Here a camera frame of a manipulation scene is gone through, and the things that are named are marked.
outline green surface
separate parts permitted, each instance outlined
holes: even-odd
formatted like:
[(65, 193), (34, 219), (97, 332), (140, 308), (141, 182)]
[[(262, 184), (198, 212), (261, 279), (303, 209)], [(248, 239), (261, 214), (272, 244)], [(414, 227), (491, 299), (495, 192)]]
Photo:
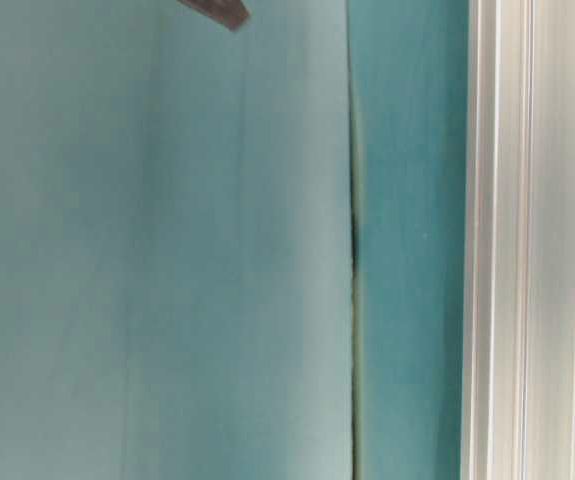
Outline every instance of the green surface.
[(350, 0), (360, 480), (459, 475), (466, 0)]
[(345, 12), (0, 0), (0, 480), (348, 480)]

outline brown object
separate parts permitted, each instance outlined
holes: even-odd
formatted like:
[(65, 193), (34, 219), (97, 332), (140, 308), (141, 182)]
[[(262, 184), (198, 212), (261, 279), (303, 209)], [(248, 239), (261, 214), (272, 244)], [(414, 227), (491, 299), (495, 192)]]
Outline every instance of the brown object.
[(247, 18), (249, 12), (241, 0), (179, 0), (230, 30), (236, 30)]

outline teal wall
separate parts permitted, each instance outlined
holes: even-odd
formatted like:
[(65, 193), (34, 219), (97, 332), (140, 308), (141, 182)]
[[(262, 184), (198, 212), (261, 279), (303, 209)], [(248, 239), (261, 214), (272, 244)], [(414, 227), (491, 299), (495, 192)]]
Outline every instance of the teal wall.
[(0, 479), (349, 479), (345, 11), (0, 0)]
[(466, 0), (350, 0), (360, 480), (459, 472)]

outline metal frame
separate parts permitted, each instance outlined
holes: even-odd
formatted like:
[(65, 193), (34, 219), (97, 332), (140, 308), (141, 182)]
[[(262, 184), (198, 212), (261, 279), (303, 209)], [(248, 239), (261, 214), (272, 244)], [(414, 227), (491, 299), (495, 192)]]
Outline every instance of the metal frame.
[(462, 480), (575, 480), (575, 0), (471, 0)]

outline teal foam board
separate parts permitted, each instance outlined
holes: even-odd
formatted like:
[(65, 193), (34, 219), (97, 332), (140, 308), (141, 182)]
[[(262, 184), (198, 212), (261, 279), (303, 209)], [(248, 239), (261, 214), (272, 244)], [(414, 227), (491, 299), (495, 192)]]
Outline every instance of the teal foam board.
[(0, 0), (0, 479), (351, 472), (345, 10)]
[(349, 1), (360, 480), (459, 478), (467, 4)]

